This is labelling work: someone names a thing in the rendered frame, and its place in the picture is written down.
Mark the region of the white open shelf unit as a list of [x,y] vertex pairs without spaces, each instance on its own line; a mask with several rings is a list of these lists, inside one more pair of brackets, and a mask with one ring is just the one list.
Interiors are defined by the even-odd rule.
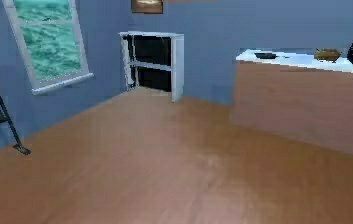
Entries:
[[184,88],[184,35],[125,31],[119,36],[126,89],[161,90],[178,101]]

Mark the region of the black shallow pan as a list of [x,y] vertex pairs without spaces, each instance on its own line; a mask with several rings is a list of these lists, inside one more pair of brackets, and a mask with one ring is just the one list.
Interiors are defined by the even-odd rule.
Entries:
[[256,52],[254,53],[254,55],[256,56],[256,58],[258,59],[275,59],[278,56],[274,53],[267,53],[267,52]]

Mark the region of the brown counter with white top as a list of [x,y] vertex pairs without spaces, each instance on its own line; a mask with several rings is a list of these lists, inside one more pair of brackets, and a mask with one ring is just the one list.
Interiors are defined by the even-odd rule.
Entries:
[[231,120],[241,126],[353,154],[353,65],[278,52],[236,57]]

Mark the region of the white framed window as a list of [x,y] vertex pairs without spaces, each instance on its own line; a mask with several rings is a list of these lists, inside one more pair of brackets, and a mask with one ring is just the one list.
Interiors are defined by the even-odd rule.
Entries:
[[93,76],[76,0],[2,0],[35,95]]

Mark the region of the brown woven basket bowl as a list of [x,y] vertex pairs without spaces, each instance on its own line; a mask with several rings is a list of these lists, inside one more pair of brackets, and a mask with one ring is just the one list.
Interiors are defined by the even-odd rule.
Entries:
[[325,60],[335,63],[341,56],[341,52],[337,49],[316,49],[314,58],[316,60]]

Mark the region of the brown framed wall picture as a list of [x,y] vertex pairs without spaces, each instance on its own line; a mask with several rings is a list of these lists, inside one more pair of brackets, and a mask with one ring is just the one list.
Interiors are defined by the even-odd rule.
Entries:
[[162,14],[162,0],[131,0],[131,11],[133,13]]

